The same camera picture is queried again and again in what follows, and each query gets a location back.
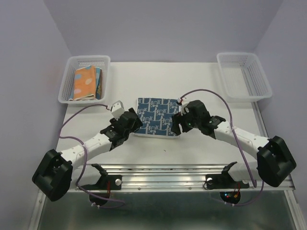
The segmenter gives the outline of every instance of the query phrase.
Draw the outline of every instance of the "white plastic basket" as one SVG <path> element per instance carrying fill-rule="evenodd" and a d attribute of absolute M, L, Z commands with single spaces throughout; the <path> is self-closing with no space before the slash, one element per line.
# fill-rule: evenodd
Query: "white plastic basket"
<path fill-rule="evenodd" d="M 219 53 L 217 62 L 228 102 L 256 102 L 272 97 L 272 89 L 255 54 Z"/>
<path fill-rule="evenodd" d="M 99 100 L 87 100 L 87 101 L 69 101 L 71 91 L 73 89 L 73 80 L 75 70 L 82 67 L 94 65 L 102 70 L 102 87 L 101 87 L 101 99 Z M 64 71 L 61 87 L 59 89 L 58 100 L 63 104 L 74 104 L 74 105 L 87 105 L 87 104 L 98 104 L 104 100 L 106 93 L 106 80 L 110 67 L 109 56 L 75 56 L 68 59 L 66 68 Z"/>

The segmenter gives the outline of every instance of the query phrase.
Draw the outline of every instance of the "screw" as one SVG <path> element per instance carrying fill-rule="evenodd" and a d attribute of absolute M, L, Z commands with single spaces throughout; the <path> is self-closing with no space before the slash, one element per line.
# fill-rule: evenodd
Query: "screw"
<path fill-rule="evenodd" d="M 116 179 L 116 180 L 115 180 L 115 184 L 116 184 L 117 186 L 120 186 L 120 185 L 121 185 L 121 179 Z"/>
<path fill-rule="evenodd" d="M 213 179 L 211 177 L 207 178 L 206 180 L 207 184 L 213 184 Z"/>

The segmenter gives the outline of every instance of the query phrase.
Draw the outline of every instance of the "light gray wall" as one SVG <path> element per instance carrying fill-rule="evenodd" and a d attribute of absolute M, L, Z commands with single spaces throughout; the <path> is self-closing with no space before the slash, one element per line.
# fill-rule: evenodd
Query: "light gray wall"
<path fill-rule="evenodd" d="M 31 178 L 65 114 L 57 95 L 70 56 L 42 0 L 0 1 L 1 230 L 28 227 Z"/>
<path fill-rule="evenodd" d="M 44 0 L 72 55 L 216 62 L 254 51 L 282 0 Z"/>
<path fill-rule="evenodd" d="M 279 135 L 295 157 L 295 195 L 307 219 L 307 1 L 285 0 L 256 49 L 273 89 L 259 102 L 270 137 Z"/>

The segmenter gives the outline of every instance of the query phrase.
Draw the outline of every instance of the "blue patterned cloth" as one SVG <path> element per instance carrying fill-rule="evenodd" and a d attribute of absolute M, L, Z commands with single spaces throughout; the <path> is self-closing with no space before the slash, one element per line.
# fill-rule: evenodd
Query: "blue patterned cloth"
<path fill-rule="evenodd" d="M 172 115 L 179 112 L 176 102 L 175 99 L 138 98 L 137 114 L 143 126 L 136 134 L 175 137 L 171 127 Z"/>

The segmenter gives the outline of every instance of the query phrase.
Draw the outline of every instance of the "metal floor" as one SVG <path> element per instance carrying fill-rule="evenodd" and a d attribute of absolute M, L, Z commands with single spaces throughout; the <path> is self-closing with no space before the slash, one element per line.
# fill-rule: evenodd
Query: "metal floor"
<path fill-rule="evenodd" d="M 257 192 L 242 192 L 241 203 Z M 98 210 L 88 196 L 67 193 L 57 202 L 46 199 L 40 230 L 294 230 L 283 191 L 264 191 L 255 203 L 230 207 L 213 200 L 218 192 L 117 193 L 127 205 Z"/>

